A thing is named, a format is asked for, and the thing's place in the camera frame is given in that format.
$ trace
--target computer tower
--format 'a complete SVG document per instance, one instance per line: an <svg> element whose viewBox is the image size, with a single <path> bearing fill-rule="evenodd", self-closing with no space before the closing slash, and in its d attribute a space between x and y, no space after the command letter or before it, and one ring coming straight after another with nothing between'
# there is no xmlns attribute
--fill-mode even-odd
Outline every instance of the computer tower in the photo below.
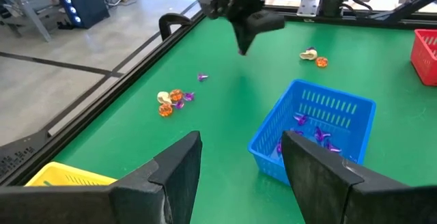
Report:
<svg viewBox="0 0 437 224"><path fill-rule="evenodd" d="M59 0L71 23L89 29L109 17L105 0Z"/></svg>

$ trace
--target green table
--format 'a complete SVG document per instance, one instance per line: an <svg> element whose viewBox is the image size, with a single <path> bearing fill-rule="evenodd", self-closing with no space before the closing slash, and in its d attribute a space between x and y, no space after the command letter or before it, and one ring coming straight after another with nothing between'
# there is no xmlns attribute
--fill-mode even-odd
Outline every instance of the green table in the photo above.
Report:
<svg viewBox="0 0 437 224"><path fill-rule="evenodd" d="M166 40L171 48L153 53L159 61L53 160L122 178L199 130L192 223L303 223L291 188L260 173L247 145L290 82L304 79L376 101L366 167L412 186L437 184L437 92L410 63L413 31L288 22L258 35L243 57L226 20L198 21ZM299 59L310 46L327 68ZM198 82L199 72L209 79ZM172 89L196 99L163 118L156 94Z"/></svg>

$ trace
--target black metal frame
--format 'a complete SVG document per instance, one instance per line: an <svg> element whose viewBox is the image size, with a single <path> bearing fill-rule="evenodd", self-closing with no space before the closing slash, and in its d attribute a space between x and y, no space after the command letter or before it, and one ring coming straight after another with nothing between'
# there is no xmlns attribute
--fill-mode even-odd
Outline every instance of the black metal frame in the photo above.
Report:
<svg viewBox="0 0 437 224"><path fill-rule="evenodd" d="M344 19L315 17L309 20L308 18L297 16L297 8L266 6L266 10L276 11L284 15L286 20L303 22L347 24L361 27L388 27L397 29L437 29L437 14L416 13L412 14L409 18L401 20L399 23L387 24L381 22L375 23L370 20L356 20L351 17L350 12L345 12ZM127 72L110 89L92 102L57 134L49 138L40 149L35 148L36 151L31 156L26 158L23 162L20 162L12 172L0 178L0 185L11 186L25 184L204 18L205 16L201 12L198 12L192 18L191 23L184 23L176 32L168 36L168 38L165 38L162 44L156 47L145 59L143 59L132 70Z"/></svg>

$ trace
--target metal rack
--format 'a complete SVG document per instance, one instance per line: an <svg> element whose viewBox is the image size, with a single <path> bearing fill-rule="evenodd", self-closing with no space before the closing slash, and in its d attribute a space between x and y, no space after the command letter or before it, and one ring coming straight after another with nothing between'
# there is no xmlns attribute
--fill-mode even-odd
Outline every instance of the metal rack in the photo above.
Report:
<svg viewBox="0 0 437 224"><path fill-rule="evenodd" d="M50 33L48 32L42 21L45 20L45 18L47 18L49 15L58 14L59 7L50 6L45 10L42 10L40 13L36 13L29 3L30 1L31 0L15 0L16 4L19 6L21 12L23 13L23 16L10 18L0 17L0 21L2 21L17 37L22 36L20 31L18 30L17 25L24 27L36 27L36 29L41 33L42 37L44 37L47 42L50 42Z"/></svg>

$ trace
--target yellow basket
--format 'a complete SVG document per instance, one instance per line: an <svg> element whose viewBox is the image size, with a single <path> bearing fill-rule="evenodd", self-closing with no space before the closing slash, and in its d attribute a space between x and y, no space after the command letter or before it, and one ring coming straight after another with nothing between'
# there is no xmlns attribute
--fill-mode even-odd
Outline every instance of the yellow basket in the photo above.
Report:
<svg viewBox="0 0 437 224"><path fill-rule="evenodd" d="M115 181L97 173L51 162L35 174L26 186L99 186Z"/></svg>

